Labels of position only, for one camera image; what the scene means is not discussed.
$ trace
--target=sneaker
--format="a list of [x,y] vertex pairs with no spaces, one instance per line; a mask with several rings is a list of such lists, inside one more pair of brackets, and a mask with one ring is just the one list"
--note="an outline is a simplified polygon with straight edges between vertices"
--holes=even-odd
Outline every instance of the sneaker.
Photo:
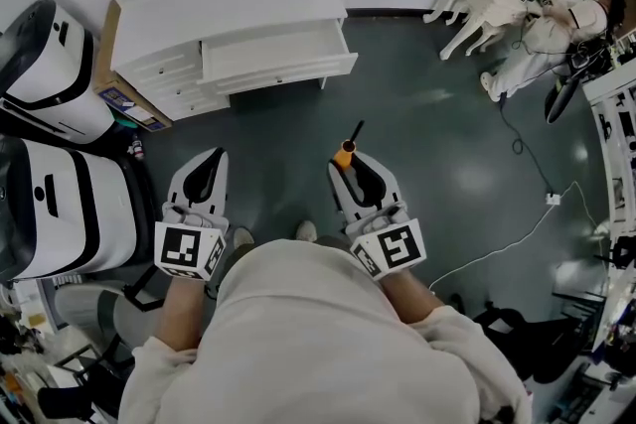
[[235,250],[242,245],[254,244],[254,237],[247,228],[243,228],[242,226],[240,226],[235,230],[234,244]]
[[305,242],[315,242],[318,240],[318,231],[316,225],[311,221],[302,221],[296,228],[296,240],[304,240]]
[[493,86],[493,82],[495,81],[495,77],[492,76],[489,72],[482,72],[479,76],[479,81],[481,82],[481,86],[484,87],[484,90],[488,92],[488,96],[493,102],[499,101],[499,96],[493,94],[491,88]]
[[481,86],[484,87],[486,92],[490,93],[490,87],[493,84],[493,76],[489,72],[482,72],[479,76],[479,81],[481,81]]

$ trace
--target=black stripe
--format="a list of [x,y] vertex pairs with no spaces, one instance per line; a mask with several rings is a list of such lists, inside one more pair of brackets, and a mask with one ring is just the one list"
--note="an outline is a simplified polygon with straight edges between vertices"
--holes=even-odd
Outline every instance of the black stripe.
[[81,255],[66,267],[62,267],[55,272],[43,274],[38,277],[57,276],[63,272],[76,270],[89,263],[99,250],[99,224],[97,222],[97,210],[95,208],[95,199],[92,195],[92,183],[90,182],[90,172],[86,159],[78,151],[66,149],[78,174],[79,200],[81,201],[81,214],[83,215],[83,225],[86,234],[86,242]]
[[56,187],[53,182],[53,174],[45,175],[44,191],[47,195],[47,209],[53,217],[58,217],[58,201],[56,200]]
[[569,11],[569,14],[570,14],[570,15],[571,15],[571,17],[572,17],[572,20],[574,20],[574,23],[576,24],[576,28],[577,28],[577,29],[580,29],[580,26],[578,25],[578,20],[576,20],[576,17],[574,16],[574,13],[572,13],[572,10],[571,10],[571,9],[568,9],[567,11]]
[[79,134],[83,134],[85,135],[86,133],[82,133],[81,131],[79,131],[78,129],[75,129],[74,127],[70,127],[67,124],[65,124],[64,122],[58,122],[58,124],[60,124],[61,126],[66,127],[67,129],[71,129],[72,131],[74,131],[75,133],[79,133]]
[[40,127],[45,127],[47,129],[51,129],[54,133],[64,133],[62,129],[57,128],[56,126],[52,126],[48,122],[45,122],[38,117],[34,117],[30,113],[27,113],[22,108],[18,108],[15,104],[11,104],[9,101],[4,100],[2,102],[2,107],[7,111],[13,111],[16,115],[24,117],[26,120],[30,120],[34,124],[39,125]]
[[4,96],[12,103],[17,104],[25,110],[41,110],[58,106],[65,102],[73,101],[86,92],[90,86],[90,74],[92,73],[92,34],[84,29],[83,31],[83,49],[81,51],[81,64],[79,66],[79,74],[77,79],[69,88],[65,88],[62,92],[50,97],[45,97],[36,102],[25,102],[11,94],[5,93]]
[[[347,16],[349,18],[421,18],[432,12],[432,9],[353,8],[347,9]],[[448,18],[452,16],[450,11],[446,11],[444,14],[446,13],[448,13]]]
[[58,41],[64,46],[67,42],[67,32],[69,31],[69,22],[62,22],[62,28],[60,29],[60,37]]

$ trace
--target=wire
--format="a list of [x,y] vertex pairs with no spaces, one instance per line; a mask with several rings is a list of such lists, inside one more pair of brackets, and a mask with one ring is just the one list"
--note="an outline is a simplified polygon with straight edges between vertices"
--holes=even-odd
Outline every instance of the wire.
[[210,289],[210,287],[208,285],[206,285],[204,287],[204,293],[206,294],[206,297],[208,297],[208,299],[211,299],[211,300],[213,300],[215,302],[217,301],[217,297],[212,294],[212,290]]
[[[585,208],[585,213],[587,214],[587,218],[590,220],[590,222],[594,225],[594,229],[598,229],[598,224],[596,223],[596,221],[593,219],[593,217],[591,216],[591,214],[589,213],[589,209],[587,208],[587,202],[585,201],[585,195],[583,194],[583,189],[581,188],[580,184],[577,181],[573,181],[565,191],[563,191],[563,193],[561,194],[561,197],[565,197],[565,195],[567,195],[567,193],[574,187],[576,186],[578,188],[578,192],[580,193],[580,197],[582,198],[583,201],[583,207]],[[433,286],[435,286],[437,283],[439,283],[440,281],[446,279],[448,276],[450,276],[451,274],[455,274],[456,272],[459,272],[460,270],[464,270],[467,267],[470,267],[471,265],[474,265],[475,263],[479,263],[480,261],[483,261],[487,258],[490,258],[491,256],[493,256],[494,254],[498,254],[498,253],[503,253],[504,251],[507,251],[508,249],[510,249],[511,247],[514,247],[516,245],[521,244],[522,242],[524,242],[524,240],[528,239],[530,236],[532,236],[533,233],[535,233],[535,231],[537,231],[537,228],[539,228],[539,226],[541,225],[542,222],[544,222],[544,219],[546,219],[546,217],[548,217],[548,215],[550,214],[550,212],[553,211],[553,209],[556,206],[550,206],[550,208],[544,212],[544,214],[540,217],[540,219],[535,223],[535,225],[533,226],[533,228],[526,233],[523,237],[521,237],[519,240],[515,240],[514,242],[511,242],[510,244],[508,244],[505,247],[502,247],[501,249],[496,249],[494,251],[490,251],[487,254],[484,254],[478,258],[475,258],[474,260],[471,260],[467,263],[464,263],[463,265],[460,265],[459,267],[457,267],[456,269],[453,269],[449,272],[446,272],[445,274],[443,274],[442,276],[438,277],[437,279],[435,279],[432,283],[430,283],[430,285],[428,285],[428,288],[432,290]],[[601,244],[601,240],[598,240],[598,247],[601,249],[602,252],[602,244]],[[605,266],[605,263],[603,263],[603,268],[605,268],[605,271],[607,272],[607,268]]]
[[535,163],[535,167],[537,168],[539,175],[541,175],[541,178],[544,180],[544,183],[546,184],[548,193],[553,195],[555,193],[555,188],[553,187],[552,184],[550,184],[548,177],[546,177],[546,174],[542,170],[541,165],[539,164],[539,161],[537,161],[537,156],[535,156],[535,153],[530,148],[530,145],[528,145],[524,141],[524,138],[519,132],[519,129],[517,129],[514,125],[512,125],[508,121],[506,116],[504,115],[504,104],[505,104],[505,101],[500,101],[499,114],[501,115],[501,119],[504,121],[504,124],[506,124],[506,127],[508,127],[508,129],[510,129],[513,133],[515,133],[515,136],[517,137],[513,140],[513,145],[512,145],[513,152],[517,156],[521,156],[524,153],[524,150],[528,151],[528,154],[530,154],[530,157],[532,158],[533,163]]

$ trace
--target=concrete floor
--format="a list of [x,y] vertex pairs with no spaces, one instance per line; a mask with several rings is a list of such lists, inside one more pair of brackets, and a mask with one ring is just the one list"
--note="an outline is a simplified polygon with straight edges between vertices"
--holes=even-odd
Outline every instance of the concrete floor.
[[[349,19],[349,48],[360,54],[350,75],[292,83],[232,96],[232,108],[182,120],[143,136],[159,202],[173,173],[212,147],[230,153],[226,216],[258,242],[292,234],[302,219],[336,234],[341,217],[331,197],[326,164],[360,119],[359,150],[397,176],[402,196],[419,219],[428,259],[414,272],[430,283],[440,275],[525,235],[546,210],[546,187],[527,154],[511,150],[513,134],[478,81],[497,49],[465,58],[439,51],[457,26],[424,26],[419,19]],[[504,52],[506,44],[500,46]],[[554,125],[544,121],[551,75],[518,92],[506,114],[535,151],[557,190],[582,186],[592,216],[607,217],[600,145],[589,106],[579,91]],[[576,190],[564,197],[523,244],[454,274],[435,288],[458,292],[467,313],[484,302],[521,311],[527,320],[558,314],[551,296],[563,262],[594,265],[597,244]],[[602,276],[600,265],[593,269]],[[131,277],[134,268],[122,269]],[[167,284],[158,276],[155,285]]]

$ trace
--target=desk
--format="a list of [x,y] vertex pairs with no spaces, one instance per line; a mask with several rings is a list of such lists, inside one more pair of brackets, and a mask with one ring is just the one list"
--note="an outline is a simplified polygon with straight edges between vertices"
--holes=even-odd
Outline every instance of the desk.
[[[424,16],[424,22],[430,23],[448,10],[455,0],[437,0],[434,11],[430,15]],[[528,13],[541,15],[542,9],[539,3],[524,3],[520,0],[466,0],[470,8],[469,17],[464,27],[444,48],[439,57],[446,61],[450,54],[479,28],[484,29],[484,36],[487,32],[495,35],[501,31],[491,31],[490,27],[502,27],[504,25],[523,21]]]

